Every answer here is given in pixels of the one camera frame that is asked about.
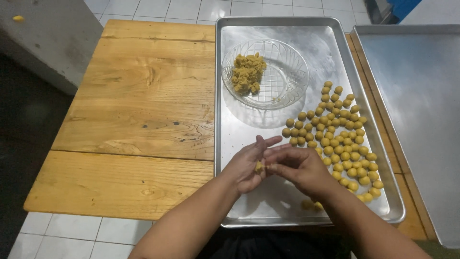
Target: glass bowl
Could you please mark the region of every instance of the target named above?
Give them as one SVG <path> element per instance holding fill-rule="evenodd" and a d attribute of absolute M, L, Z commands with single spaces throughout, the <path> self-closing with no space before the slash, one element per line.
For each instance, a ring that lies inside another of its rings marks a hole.
<path fill-rule="evenodd" d="M 260 81 L 260 90 L 252 94 L 235 91 L 231 78 L 233 62 L 238 54 L 264 57 L 267 68 Z M 287 107 L 305 95 L 309 72 L 304 58 L 290 45 L 273 39 L 247 40 L 234 46 L 222 62 L 222 80 L 225 87 L 240 102 L 257 109 L 276 110 Z"/>

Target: aluminum baking tray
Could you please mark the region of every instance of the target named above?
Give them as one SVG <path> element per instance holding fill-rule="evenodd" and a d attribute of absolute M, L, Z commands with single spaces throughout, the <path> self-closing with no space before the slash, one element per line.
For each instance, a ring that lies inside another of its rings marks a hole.
<path fill-rule="evenodd" d="M 460 248 L 460 25 L 356 26 L 351 37 L 428 237 Z"/>
<path fill-rule="evenodd" d="M 254 38 L 285 42 L 306 60 L 310 79 L 306 95 L 291 106 L 274 111 L 250 108 L 237 101 L 221 79 L 225 54 L 236 44 Z M 368 100 L 361 85 L 353 58 L 340 25 L 335 18 L 309 17 L 224 17 L 216 22 L 214 175 L 217 176 L 233 155 L 243 146 L 264 138 L 280 135 L 287 118 L 296 118 L 300 111 L 314 110 L 321 98 L 322 85 L 331 80 L 343 87 L 341 100 L 353 93 L 366 116 L 364 145 L 377 154 L 379 174 L 385 188 L 369 207 L 389 223 L 405 217 L 398 185 L 390 167 L 382 139 L 377 130 Z M 273 176 L 253 192 L 242 195 L 228 213 L 222 226 L 229 228 L 256 226 L 330 225 L 325 212 L 302 210 L 307 197 L 292 183 Z"/>

